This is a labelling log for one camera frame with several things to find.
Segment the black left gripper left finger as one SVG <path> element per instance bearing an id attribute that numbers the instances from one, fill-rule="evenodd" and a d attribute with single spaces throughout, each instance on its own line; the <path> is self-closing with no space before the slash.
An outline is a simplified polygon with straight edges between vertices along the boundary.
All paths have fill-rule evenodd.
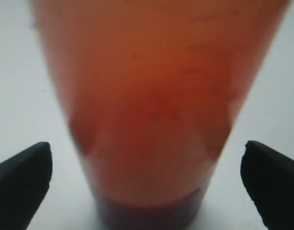
<path id="1" fill-rule="evenodd" d="M 0 230 L 25 230 L 52 177 L 50 144 L 38 142 L 0 163 Z"/>

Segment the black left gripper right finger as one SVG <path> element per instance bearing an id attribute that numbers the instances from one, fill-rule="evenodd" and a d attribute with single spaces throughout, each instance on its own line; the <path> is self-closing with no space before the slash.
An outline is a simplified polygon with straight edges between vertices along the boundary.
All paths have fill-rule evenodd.
<path id="1" fill-rule="evenodd" d="M 240 174 L 266 228 L 294 230 L 294 160 L 250 140 Z"/>

